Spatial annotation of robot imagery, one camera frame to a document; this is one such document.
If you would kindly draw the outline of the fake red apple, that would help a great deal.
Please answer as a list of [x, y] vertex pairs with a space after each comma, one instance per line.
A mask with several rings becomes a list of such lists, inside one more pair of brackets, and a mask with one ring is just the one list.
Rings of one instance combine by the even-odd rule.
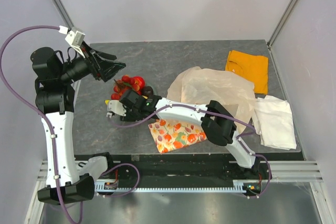
[[145, 87], [145, 81], [141, 76], [134, 76], [134, 83], [139, 86], [139, 89], [142, 90]]

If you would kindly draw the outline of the fake strawberry bunch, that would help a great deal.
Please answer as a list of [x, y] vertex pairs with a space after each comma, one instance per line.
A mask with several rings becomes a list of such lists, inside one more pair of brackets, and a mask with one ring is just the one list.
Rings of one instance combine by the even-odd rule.
[[133, 90], [137, 94], [141, 94], [139, 86], [134, 83], [133, 77], [123, 75], [121, 79], [114, 79], [113, 93], [111, 100], [119, 100], [121, 96], [128, 90]]

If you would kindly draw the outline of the banana print plastic bag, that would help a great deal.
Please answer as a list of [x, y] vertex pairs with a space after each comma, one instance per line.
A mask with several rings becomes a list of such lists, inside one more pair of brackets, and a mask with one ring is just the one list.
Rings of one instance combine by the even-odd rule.
[[167, 99], [188, 104], [219, 102], [232, 117], [248, 123], [254, 112], [254, 84], [230, 71], [192, 67], [180, 73], [167, 90]]

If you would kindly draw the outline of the fake dark avocado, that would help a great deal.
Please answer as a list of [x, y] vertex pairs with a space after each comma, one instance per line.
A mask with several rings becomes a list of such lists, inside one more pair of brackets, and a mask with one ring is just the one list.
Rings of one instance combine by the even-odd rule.
[[153, 88], [151, 86], [145, 86], [142, 90], [141, 90], [141, 94], [143, 96], [149, 97], [154, 95], [154, 91]]

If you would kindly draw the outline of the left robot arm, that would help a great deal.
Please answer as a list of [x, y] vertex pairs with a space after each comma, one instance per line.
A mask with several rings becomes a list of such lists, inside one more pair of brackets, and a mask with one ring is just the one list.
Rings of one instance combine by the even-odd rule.
[[84, 54], [64, 60], [61, 51], [42, 47], [31, 54], [35, 80], [36, 107], [41, 113], [47, 144], [48, 171], [46, 186], [38, 191], [38, 200], [59, 205], [91, 200], [95, 182], [115, 173], [108, 152], [92, 155], [77, 169], [72, 140], [75, 90], [72, 84], [92, 75], [107, 82], [126, 67], [116, 56], [95, 51], [89, 46]]

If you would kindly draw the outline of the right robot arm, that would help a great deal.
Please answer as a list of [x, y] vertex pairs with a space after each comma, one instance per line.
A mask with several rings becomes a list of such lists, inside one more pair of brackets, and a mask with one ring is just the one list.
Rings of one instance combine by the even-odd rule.
[[236, 123], [255, 130], [254, 127], [234, 118], [219, 102], [186, 104], [174, 102], [159, 95], [145, 98], [135, 91], [126, 91], [116, 102], [115, 113], [128, 122], [163, 119], [177, 120], [200, 126], [211, 143], [225, 147], [240, 166], [241, 174], [248, 179], [259, 173], [260, 159], [242, 140]]

